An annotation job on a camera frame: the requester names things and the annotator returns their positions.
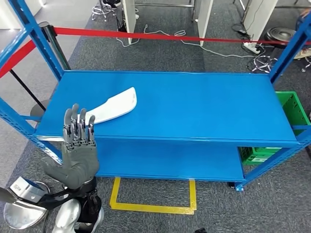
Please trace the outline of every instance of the lower shelf board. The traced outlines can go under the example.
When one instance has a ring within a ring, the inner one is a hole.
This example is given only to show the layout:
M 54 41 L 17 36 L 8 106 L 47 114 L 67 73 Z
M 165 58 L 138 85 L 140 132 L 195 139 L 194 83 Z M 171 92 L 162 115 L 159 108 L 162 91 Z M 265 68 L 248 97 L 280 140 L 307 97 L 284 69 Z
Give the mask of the lower shelf board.
M 243 181 L 236 147 L 205 142 L 156 140 L 97 141 L 97 177 Z

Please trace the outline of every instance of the retractable belt barrier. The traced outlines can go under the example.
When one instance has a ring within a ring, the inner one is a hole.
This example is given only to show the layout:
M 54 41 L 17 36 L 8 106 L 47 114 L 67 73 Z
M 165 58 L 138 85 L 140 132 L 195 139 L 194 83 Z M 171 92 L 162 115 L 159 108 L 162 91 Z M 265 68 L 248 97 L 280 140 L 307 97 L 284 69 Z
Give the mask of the retractable belt barrier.
M 97 37 L 112 37 L 112 38 L 134 38 L 134 39 L 148 39 L 148 40 L 183 40 L 183 41 L 205 41 L 205 42 L 223 42 L 223 43 L 258 43 L 258 44 L 286 44 L 281 41 L 266 41 L 266 40 L 241 40 L 241 39 L 223 39 L 223 38 L 199 38 L 196 36 L 174 36 L 163 34 L 145 34 L 145 33 L 124 33 L 106 30 L 91 30 L 91 29 L 79 29 L 79 28 L 60 28 L 54 27 L 57 35 L 77 35 L 77 36 L 97 36 Z M 306 45 L 311 45 L 311 42 L 307 42 Z M 31 51 L 35 45 L 32 41 L 28 41 L 22 46 L 10 59 L 8 60 L 3 67 L 0 69 L 0 78 L 8 73 Z

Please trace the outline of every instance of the barrier post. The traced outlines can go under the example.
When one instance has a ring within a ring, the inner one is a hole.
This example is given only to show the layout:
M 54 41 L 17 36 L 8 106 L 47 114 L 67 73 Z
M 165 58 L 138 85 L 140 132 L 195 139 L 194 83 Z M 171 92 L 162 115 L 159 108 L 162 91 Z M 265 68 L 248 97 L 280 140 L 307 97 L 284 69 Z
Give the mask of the barrier post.
M 56 53 L 56 56 L 62 64 L 63 68 L 65 70 L 71 70 L 68 61 L 66 59 L 64 53 L 60 48 L 58 41 L 56 39 L 57 33 L 54 29 L 54 26 L 50 25 L 48 22 L 41 22 L 38 26 L 42 30 L 45 38 L 51 43 L 53 50 Z

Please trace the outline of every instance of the black round object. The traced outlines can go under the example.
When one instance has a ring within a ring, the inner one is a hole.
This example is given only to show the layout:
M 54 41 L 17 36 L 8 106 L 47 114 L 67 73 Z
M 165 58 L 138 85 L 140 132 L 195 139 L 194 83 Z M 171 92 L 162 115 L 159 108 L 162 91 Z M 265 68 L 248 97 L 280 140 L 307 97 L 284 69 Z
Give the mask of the black round object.
M 284 49 L 286 47 L 287 42 L 290 41 L 295 33 L 296 31 L 289 28 L 270 28 L 265 34 L 265 39 L 269 41 L 286 42 L 284 44 L 272 44 L 277 48 Z

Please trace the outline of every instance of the green basket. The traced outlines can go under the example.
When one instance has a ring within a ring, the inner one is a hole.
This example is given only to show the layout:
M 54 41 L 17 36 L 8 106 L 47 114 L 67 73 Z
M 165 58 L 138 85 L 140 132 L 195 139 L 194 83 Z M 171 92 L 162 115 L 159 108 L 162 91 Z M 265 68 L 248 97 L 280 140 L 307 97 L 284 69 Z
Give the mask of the green basket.
M 291 125 L 310 125 L 296 92 L 276 91 L 276 93 Z M 297 136 L 302 131 L 303 130 L 294 130 L 294 133 Z M 279 149 L 276 147 L 242 147 L 239 148 L 239 151 L 243 164 L 257 165 L 264 162 Z

